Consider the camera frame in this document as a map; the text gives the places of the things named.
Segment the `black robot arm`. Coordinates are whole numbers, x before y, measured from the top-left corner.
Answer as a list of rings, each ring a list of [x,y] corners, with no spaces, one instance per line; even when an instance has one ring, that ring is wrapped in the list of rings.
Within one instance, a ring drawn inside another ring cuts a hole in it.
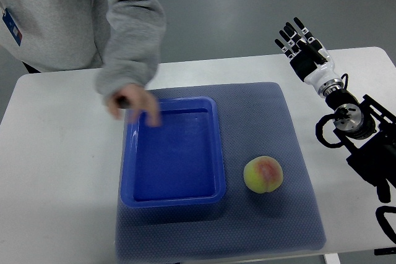
[[[348,165],[376,188],[380,202],[390,203],[395,185],[395,116],[364,95],[357,99],[339,88],[325,96],[332,114],[316,124],[316,138],[327,148],[345,147]]]

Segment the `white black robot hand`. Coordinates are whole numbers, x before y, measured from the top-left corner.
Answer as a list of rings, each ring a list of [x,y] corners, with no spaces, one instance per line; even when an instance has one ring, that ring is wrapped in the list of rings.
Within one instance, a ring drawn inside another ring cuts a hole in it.
[[[288,58],[297,77],[322,98],[345,88],[347,83],[335,73],[334,60],[323,44],[299,18],[294,17],[293,21],[279,31],[280,38],[275,44]]]

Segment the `blurred human hand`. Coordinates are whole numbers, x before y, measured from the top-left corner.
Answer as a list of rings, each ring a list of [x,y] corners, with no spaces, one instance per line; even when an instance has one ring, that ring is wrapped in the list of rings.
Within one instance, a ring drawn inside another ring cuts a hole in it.
[[[158,127],[161,125],[160,107],[157,98],[145,90],[144,87],[134,83],[123,86],[106,100],[108,112],[115,119],[121,118],[118,99],[122,97],[128,101],[129,107],[132,109],[132,115],[130,116],[132,123],[139,119],[142,112],[146,112],[148,126]]]

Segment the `grey sweatshirt sleeve forearm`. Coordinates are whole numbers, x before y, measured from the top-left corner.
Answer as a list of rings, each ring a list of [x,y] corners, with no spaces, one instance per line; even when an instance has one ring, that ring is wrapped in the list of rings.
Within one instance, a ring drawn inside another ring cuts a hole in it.
[[[97,91],[105,99],[129,84],[144,87],[153,79],[166,31],[165,12],[158,0],[107,1],[111,35],[97,77]]]

